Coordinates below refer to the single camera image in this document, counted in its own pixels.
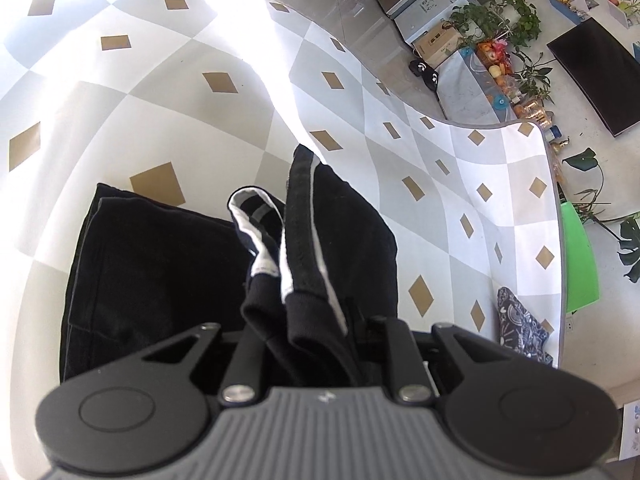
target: cardboard box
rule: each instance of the cardboard box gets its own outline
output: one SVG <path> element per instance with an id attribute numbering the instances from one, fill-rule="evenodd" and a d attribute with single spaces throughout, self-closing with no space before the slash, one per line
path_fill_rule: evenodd
<path id="1" fill-rule="evenodd" d="M 420 57 L 432 68 L 436 68 L 451 56 L 462 40 L 462 35 L 455 28 L 443 28 L 442 25 L 443 22 L 438 22 L 414 43 Z"/>

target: black cloth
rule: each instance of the black cloth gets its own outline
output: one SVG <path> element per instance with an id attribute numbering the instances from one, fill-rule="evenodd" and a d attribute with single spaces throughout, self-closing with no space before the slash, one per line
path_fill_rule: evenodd
<path id="1" fill-rule="evenodd" d="M 66 289 L 60 380 L 199 323 L 240 330 L 249 262 L 231 222 L 98 184 Z"/>
<path id="2" fill-rule="evenodd" d="M 254 256 L 242 315 L 292 382 L 367 384 L 353 323 L 398 315 L 396 240 L 378 212 L 304 146 L 286 204 L 246 187 L 228 208 Z"/>

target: gold diamond tile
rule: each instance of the gold diamond tile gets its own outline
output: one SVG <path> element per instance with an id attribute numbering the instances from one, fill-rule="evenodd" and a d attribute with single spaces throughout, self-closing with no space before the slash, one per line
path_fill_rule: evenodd
<path id="1" fill-rule="evenodd" d="M 319 130 L 309 133 L 313 135 L 316 140 L 326 148 L 328 152 L 334 152 L 335 150 L 342 149 L 342 146 L 336 142 L 336 140 L 329 134 L 327 130 Z"/>
<path id="2" fill-rule="evenodd" d="M 435 128 L 428 117 L 421 117 L 420 120 L 422 121 L 422 124 L 424 124 L 428 129 L 433 130 Z"/>
<path id="3" fill-rule="evenodd" d="M 552 334 L 553 332 L 555 332 L 555 328 L 553 328 L 551 326 L 551 323 L 549 323 L 546 319 L 540 323 L 540 325 L 542 326 L 542 328 L 544 328 L 547 332 L 549 332 L 549 334 Z"/>
<path id="4" fill-rule="evenodd" d="M 416 202 L 424 196 L 424 191 L 420 188 L 420 186 L 418 186 L 416 181 L 412 179 L 410 176 L 404 177 L 404 179 L 402 179 L 402 182 L 404 182 L 404 185 L 406 186 L 406 188 L 414 196 Z"/>
<path id="5" fill-rule="evenodd" d="M 334 72 L 322 72 L 322 75 L 333 90 L 344 90 L 344 86 Z"/>
<path id="6" fill-rule="evenodd" d="M 103 50 L 116 50 L 118 48 L 131 48 L 131 42 L 127 34 L 122 36 L 103 36 L 100 38 Z"/>
<path id="7" fill-rule="evenodd" d="M 40 149 L 40 123 L 9 139 L 9 171 L 20 166 Z"/>
<path id="8" fill-rule="evenodd" d="M 542 194 L 545 192 L 546 184 L 542 182 L 538 177 L 533 179 L 533 184 L 529 188 L 529 191 L 532 192 L 535 196 L 540 198 Z"/>
<path id="9" fill-rule="evenodd" d="M 382 123 L 382 124 L 385 125 L 386 130 L 389 132 L 389 135 L 391 135 L 394 139 L 399 139 L 400 138 L 400 134 L 394 128 L 393 124 L 391 124 L 391 123 Z"/>
<path id="10" fill-rule="evenodd" d="M 420 312 L 420 315 L 424 317 L 431 306 L 431 303 L 433 303 L 433 296 L 431 295 L 431 291 L 424 282 L 424 278 L 422 276 L 418 276 L 418 279 L 415 280 L 414 284 L 409 289 L 409 295 L 411 296 L 411 299 L 414 300 L 415 306 L 418 309 L 418 312 Z"/>
<path id="11" fill-rule="evenodd" d="M 202 74 L 209 83 L 212 92 L 222 94 L 237 94 L 236 85 L 231 81 L 231 76 L 226 72 L 205 72 Z"/>
<path id="12" fill-rule="evenodd" d="M 174 166 L 168 162 L 129 178 L 135 193 L 163 204 L 184 204 L 184 195 L 175 176 Z"/>
<path id="13" fill-rule="evenodd" d="M 168 10 L 183 10 L 189 8 L 185 0 L 164 0 L 164 4 Z"/>
<path id="14" fill-rule="evenodd" d="M 484 135 L 481 134 L 478 130 L 473 130 L 469 134 L 469 139 L 476 145 L 480 146 L 480 143 L 484 140 Z"/>
<path id="15" fill-rule="evenodd" d="M 471 235 L 474 233 L 474 228 L 471 225 L 469 218 L 467 218 L 466 215 L 462 215 L 460 223 L 462 224 L 462 228 L 465 230 L 466 237 L 471 238 Z"/>
<path id="16" fill-rule="evenodd" d="M 482 308 L 480 308 L 480 303 L 478 303 L 478 300 L 476 300 L 474 306 L 471 308 L 471 319 L 474 320 L 474 325 L 478 329 L 478 332 L 480 332 L 482 325 L 484 325 L 485 317 L 484 312 L 482 312 Z"/>
<path id="17" fill-rule="evenodd" d="M 381 90 L 382 90 L 386 95 L 389 95 L 389 90 L 387 90 L 387 89 L 386 89 L 386 86 L 384 86 L 380 81 L 378 81 L 376 84 L 380 87 L 380 89 L 381 89 Z"/>
<path id="18" fill-rule="evenodd" d="M 273 7 L 276 10 L 279 10 L 280 12 L 289 12 L 289 9 L 287 9 L 287 7 L 285 7 L 283 4 L 279 4 L 276 2 L 269 2 L 271 4 L 271 7 Z"/>
<path id="19" fill-rule="evenodd" d="M 549 249 L 547 249 L 546 246 L 542 246 L 542 249 L 540 249 L 538 256 L 536 256 L 536 260 L 544 269 L 546 269 L 551 264 L 554 258 L 554 254 Z"/>
<path id="20" fill-rule="evenodd" d="M 491 195 L 493 194 L 491 190 L 489 190 L 489 188 L 484 184 L 480 184 L 480 186 L 478 187 L 478 189 L 476 189 L 476 191 L 478 192 L 478 195 L 482 197 L 482 200 L 484 200 L 485 202 L 489 200 L 491 198 Z"/>
<path id="21" fill-rule="evenodd" d="M 49 16 L 53 14 L 53 5 L 56 0 L 32 0 L 27 16 Z"/>
<path id="22" fill-rule="evenodd" d="M 518 128 L 518 131 L 525 137 L 529 137 L 529 134 L 533 131 L 533 126 L 531 123 L 522 123 Z"/>
<path id="23" fill-rule="evenodd" d="M 451 173 L 449 171 L 449 168 L 447 168 L 444 165 L 444 162 L 442 162 L 440 159 L 436 160 L 436 165 L 442 170 L 442 173 L 444 173 L 445 175 L 448 175 L 449 173 Z"/>
<path id="24" fill-rule="evenodd" d="M 498 244 L 494 247 L 495 256 L 498 258 L 498 263 L 502 263 L 502 251 L 500 250 L 500 246 Z"/>
<path id="25" fill-rule="evenodd" d="M 340 50 L 340 52 L 344 52 L 344 47 L 342 46 L 342 43 L 340 43 L 340 41 L 336 40 L 335 38 L 331 38 L 331 42 L 334 44 L 334 47 L 337 48 L 338 50 Z"/>

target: metal screw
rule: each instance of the metal screw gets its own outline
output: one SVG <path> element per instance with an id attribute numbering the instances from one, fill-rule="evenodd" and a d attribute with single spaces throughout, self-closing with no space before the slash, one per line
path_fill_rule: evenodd
<path id="1" fill-rule="evenodd" d="M 398 391 L 404 402 L 424 402 L 431 397 L 431 390 L 422 384 L 408 384 Z"/>
<path id="2" fill-rule="evenodd" d="M 254 397 L 254 389 L 246 384 L 233 384 L 222 391 L 222 398 L 226 402 L 248 402 Z"/>

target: white stripe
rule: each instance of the white stripe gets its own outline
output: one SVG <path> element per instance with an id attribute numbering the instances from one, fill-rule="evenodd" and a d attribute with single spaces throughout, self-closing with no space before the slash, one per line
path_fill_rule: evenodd
<path id="1" fill-rule="evenodd" d="M 340 308 L 338 297 L 335 295 L 334 286 L 329 281 L 329 273 L 326 270 L 326 264 L 324 257 L 322 256 L 322 247 L 320 246 L 320 239 L 318 238 L 318 230 L 316 229 L 316 220 L 314 217 L 314 174 L 316 168 L 320 164 L 320 159 L 314 155 L 314 160 L 311 163 L 311 178 L 310 178 L 310 190 L 309 190 L 309 208 L 311 213 L 311 235 L 314 241 L 314 254 L 316 256 L 316 265 L 324 280 L 324 286 L 326 288 L 326 294 L 328 296 L 329 305 L 334 310 L 335 319 L 338 321 L 338 325 L 342 330 L 343 335 L 347 335 L 349 331 L 347 328 L 347 320 L 344 318 L 344 313 Z"/>
<path id="2" fill-rule="evenodd" d="M 246 196 L 253 196 L 256 194 L 275 209 L 276 213 L 278 213 L 278 216 L 280 217 L 280 221 L 282 222 L 282 216 L 271 201 L 269 195 L 258 187 L 245 187 L 233 193 L 229 198 L 228 208 L 238 224 L 238 229 L 249 235 L 251 241 L 254 243 L 255 249 L 258 251 L 255 255 L 255 260 L 251 265 L 251 277 L 256 274 L 268 274 L 274 278 L 279 278 L 280 270 L 278 269 L 278 264 L 273 260 L 267 250 L 267 247 L 264 245 L 262 241 L 262 233 L 251 224 L 249 216 L 234 203 L 236 198 L 238 198 L 239 203 L 242 203 L 246 200 Z"/>
<path id="3" fill-rule="evenodd" d="M 284 304 L 285 298 L 293 292 L 293 276 L 291 274 L 291 268 L 289 267 L 289 261 L 287 260 L 287 245 L 285 243 L 284 229 L 282 230 L 282 240 L 280 241 L 280 273 L 282 275 L 280 279 L 280 297 L 282 298 L 282 304 Z"/>

